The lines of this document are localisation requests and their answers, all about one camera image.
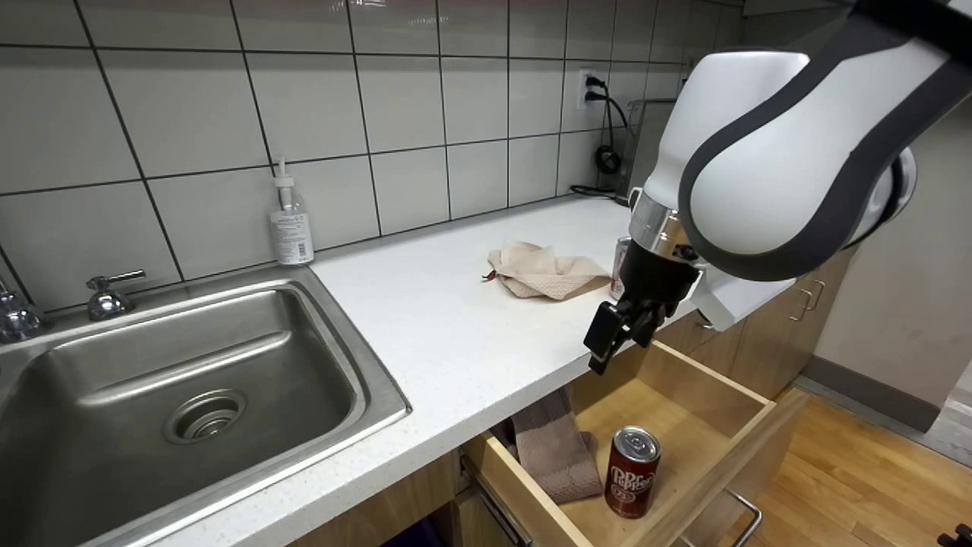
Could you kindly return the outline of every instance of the red can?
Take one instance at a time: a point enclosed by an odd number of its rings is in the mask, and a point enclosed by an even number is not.
[[[663,461],[663,444],[639,428],[621,426],[613,433],[603,502],[621,520],[642,520],[648,513],[648,497]]]

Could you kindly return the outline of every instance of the can lid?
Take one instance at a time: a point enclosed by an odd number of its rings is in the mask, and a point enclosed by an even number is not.
[[[631,461],[656,461],[663,456],[660,441],[639,426],[615,428],[613,448]]]

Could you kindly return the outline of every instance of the open drawer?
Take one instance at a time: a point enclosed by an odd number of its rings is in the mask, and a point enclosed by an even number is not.
[[[585,373],[567,393],[579,433],[596,439],[600,481],[620,426],[649,428],[663,464],[648,516],[621,520],[603,500],[555,504],[497,439],[473,441],[478,481],[540,547],[676,543],[803,408],[803,396],[769,402],[663,343],[615,355],[603,378]]]

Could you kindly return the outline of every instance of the faucet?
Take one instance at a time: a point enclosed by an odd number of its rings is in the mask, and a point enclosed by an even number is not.
[[[86,286],[94,291],[87,300],[87,319],[103,324],[132,311],[132,300],[111,289],[111,284],[147,278],[147,271],[128,271],[115,278],[90,278]]]
[[[0,343],[37,337],[42,326],[42,313],[0,279]]]

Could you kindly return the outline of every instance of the sink drain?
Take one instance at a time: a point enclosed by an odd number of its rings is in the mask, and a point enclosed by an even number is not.
[[[169,441],[195,444],[225,436],[243,418],[243,396],[232,390],[201,393],[175,408],[169,418]]]

